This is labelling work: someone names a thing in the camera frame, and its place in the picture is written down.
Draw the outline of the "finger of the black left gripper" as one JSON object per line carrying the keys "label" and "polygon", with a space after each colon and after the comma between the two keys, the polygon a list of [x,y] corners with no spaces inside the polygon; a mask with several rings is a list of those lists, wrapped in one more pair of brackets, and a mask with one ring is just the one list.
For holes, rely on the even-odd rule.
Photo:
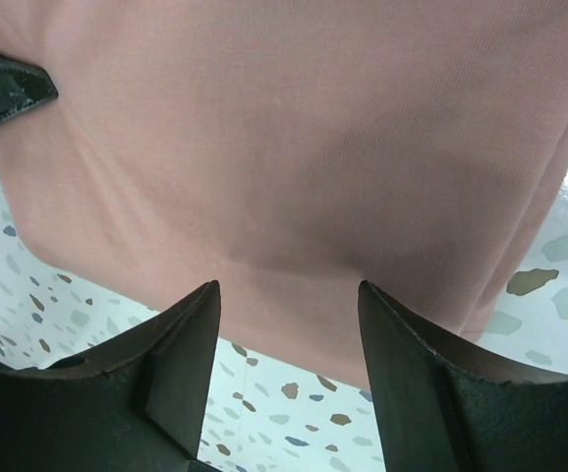
{"label": "finger of the black left gripper", "polygon": [[44,69],[0,54],[0,125],[57,98]]}

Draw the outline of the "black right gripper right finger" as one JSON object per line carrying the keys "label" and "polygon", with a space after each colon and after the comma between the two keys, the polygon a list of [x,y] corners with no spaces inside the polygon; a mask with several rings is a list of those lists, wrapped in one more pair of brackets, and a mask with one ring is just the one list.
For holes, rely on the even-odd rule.
{"label": "black right gripper right finger", "polygon": [[505,358],[358,291],[388,471],[568,471],[568,375]]}

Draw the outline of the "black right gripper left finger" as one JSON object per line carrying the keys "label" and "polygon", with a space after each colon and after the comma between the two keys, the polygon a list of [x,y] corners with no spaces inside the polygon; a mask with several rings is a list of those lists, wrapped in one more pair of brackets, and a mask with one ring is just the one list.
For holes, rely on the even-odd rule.
{"label": "black right gripper left finger", "polygon": [[46,369],[0,362],[0,472],[203,471],[220,286]]}

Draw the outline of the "pink printed t-shirt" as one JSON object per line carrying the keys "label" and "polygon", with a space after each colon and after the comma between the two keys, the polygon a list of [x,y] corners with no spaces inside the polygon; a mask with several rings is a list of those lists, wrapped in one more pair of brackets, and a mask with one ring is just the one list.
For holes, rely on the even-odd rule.
{"label": "pink printed t-shirt", "polygon": [[43,262],[368,385],[368,280],[469,340],[568,168],[568,1],[0,1],[59,96],[0,127]]}

